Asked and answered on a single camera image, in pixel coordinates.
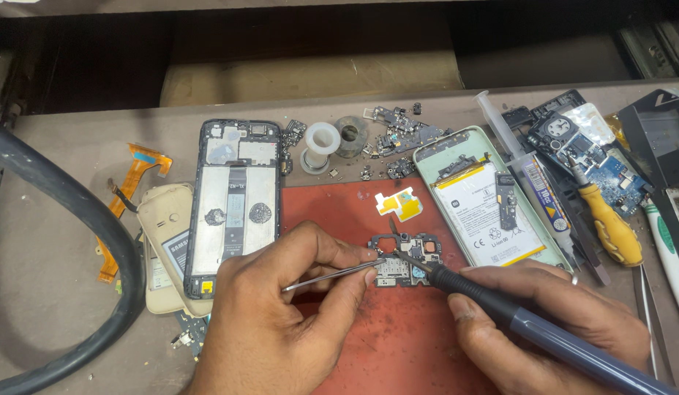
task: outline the phone battery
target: phone battery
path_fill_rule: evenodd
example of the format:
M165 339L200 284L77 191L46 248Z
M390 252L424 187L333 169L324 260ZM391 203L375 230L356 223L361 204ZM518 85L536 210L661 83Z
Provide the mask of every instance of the phone battery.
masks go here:
M507 266L545 249L520 206L517 226L501 228L495 173L493 163L486 163L433 188L475 266Z

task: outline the left hand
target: left hand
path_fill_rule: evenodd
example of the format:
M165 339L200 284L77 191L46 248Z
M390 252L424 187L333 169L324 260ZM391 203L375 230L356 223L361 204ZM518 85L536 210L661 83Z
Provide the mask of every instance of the left hand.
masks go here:
M189 394L309 394L340 357L366 287L367 268L289 292L282 288L377 259L305 221L268 247L227 259L217 289L205 347ZM294 294L326 292L318 313L303 319Z

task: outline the red silicone mat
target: red silicone mat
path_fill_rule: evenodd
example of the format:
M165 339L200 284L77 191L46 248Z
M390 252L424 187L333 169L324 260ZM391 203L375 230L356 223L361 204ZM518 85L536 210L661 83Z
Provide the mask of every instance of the red silicone mat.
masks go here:
M406 222L383 217L374 195L393 195L408 186L424 210ZM361 181L282 189L281 228L316 221L335 238L366 246L372 236L399 232L437 235L445 265L467 265L449 228L420 178ZM304 314L317 310L319 296L296 301ZM497 394L491 381L457 345L446 295L430 287L369 286L347 335L342 356L314 394Z

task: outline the yellow adhesive sticker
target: yellow adhesive sticker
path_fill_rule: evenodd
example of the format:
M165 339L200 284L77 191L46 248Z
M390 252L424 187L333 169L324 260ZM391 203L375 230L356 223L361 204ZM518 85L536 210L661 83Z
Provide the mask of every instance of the yellow adhesive sticker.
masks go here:
M212 294L212 281L204 281L200 284L202 294Z
M420 203L417 196L413 196L413 187L407 187L388 197L378 193L374 198L376 198L376 210L379 214L395 212L400 222L407 221L423 212L423 203Z

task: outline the hand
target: hand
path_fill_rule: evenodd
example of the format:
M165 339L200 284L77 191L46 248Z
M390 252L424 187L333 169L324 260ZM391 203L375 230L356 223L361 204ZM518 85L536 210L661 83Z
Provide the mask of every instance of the hand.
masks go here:
M309 394L335 367L377 271L281 289L376 259L376 251L336 240L305 221L263 250L226 260L217 272L205 347L188 393ZM308 319L290 304L294 294L328 290Z
M561 327L633 367L646 370L649 331L625 304L571 283L571 274L525 259L508 267L464 268L485 287L532 301ZM502 394L611 394L610 390L529 344L516 346L473 300L449 295L457 340Z

